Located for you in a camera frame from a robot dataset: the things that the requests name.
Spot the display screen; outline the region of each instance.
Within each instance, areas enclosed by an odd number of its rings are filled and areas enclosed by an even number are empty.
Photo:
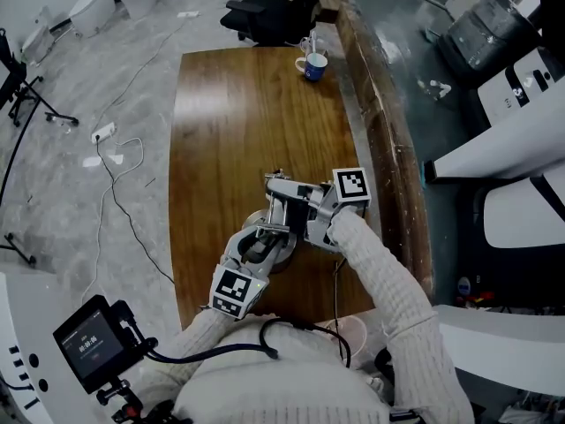
[[[77,374],[83,379],[124,349],[101,311],[96,311],[85,319],[63,340],[61,346]]]

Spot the person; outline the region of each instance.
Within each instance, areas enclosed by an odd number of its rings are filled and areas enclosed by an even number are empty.
[[[395,371],[395,407],[416,412],[426,424],[474,422],[443,346],[437,315],[411,273],[349,208],[334,216],[328,236],[382,314]],[[217,345],[257,344],[260,326],[268,318],[247,315],[234,322],[206,309],[160,352],[182,358]],[[343,365],[325,337],[275,324],[268,328],[266,340],[278,350],[279,360],[251,351],[200,364],[144,360],[133,390],[145,410],[175,399],[173,415],[195,424],[390,422],[390,407],[363,376]]]

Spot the wooden table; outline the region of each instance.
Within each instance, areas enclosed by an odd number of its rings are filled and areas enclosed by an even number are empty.
[[[312,84],[295,69],[293,48],[225,49],[183,55],[170,137],[169,225],[183,328],[208,293],[229,238],[266,208],[264,175],[278,168],[317,184],[333,168],[358,166],[331,69]],[[320,322],[333,317],[340,256],[306,243],[271,275],[253,309]],[[339,315],[373,307],[355,272],[338,277]]]

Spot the gray marble floor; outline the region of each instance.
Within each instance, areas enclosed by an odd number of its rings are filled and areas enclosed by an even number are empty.
[[[200,15],[178,19],[180,11],[200,11]],[[0,223],[2,231],[13,232],[37,258],[37,269],[57,275],[76,307],[94,278],[101,197],[110,184],[90,141],[96,126],[117,125],[113,139],[101,144],[101,154],[115,174],[132,167],[141,150],[137,141],[123,147],[114,142],[143,139],[144,162],[118,181],[117,198],[131,213],[136,232],[151,256],[172,275],[169,146],[178,67],[185,52],[251,45],[220,26],[219,19],[226,11],[214,0],[158,0],[149,16],[132,21],[119,4],[98,35],[87,39],[70,32],[40,67],[30,67],[32,76],[39,73],[45,78],[38,86],[42,95],[61,113],[77,117],[80,125],[48,123],[44,108],[38,109],[11,171]],[[335,28],[319,25],[318,30],[328,40],[342,77],[346,65]],[[153,56],[124,93],[134,74]],[[373,177],[351,84],[342,78],[341,86],[358,156]],[[7,112],[8,106],[0,112],[2,172],[21,130],[12,125]],[[374,184],[371,186],[376,196]],[[371,218],[378,231],[378,214],[373,211]],[[104,204],[100,245],[98,279],[87,298],[105,292],[110,303],[125,299],[147,335],[163,340],[177,333],[180,323],[174,287],[146,258],[111,193]],[[14,253],[2,250],[0,261],[21,262]]]

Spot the blue mug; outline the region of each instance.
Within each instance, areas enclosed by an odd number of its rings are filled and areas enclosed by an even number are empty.
[[[299,66],[298,63],[304,63],[304,67]],[[318,81],[324,75],[328,59],[320,53],[313,52],[308,54],[307,57],[297,58],[294,65],[301,71],[307,80]]]

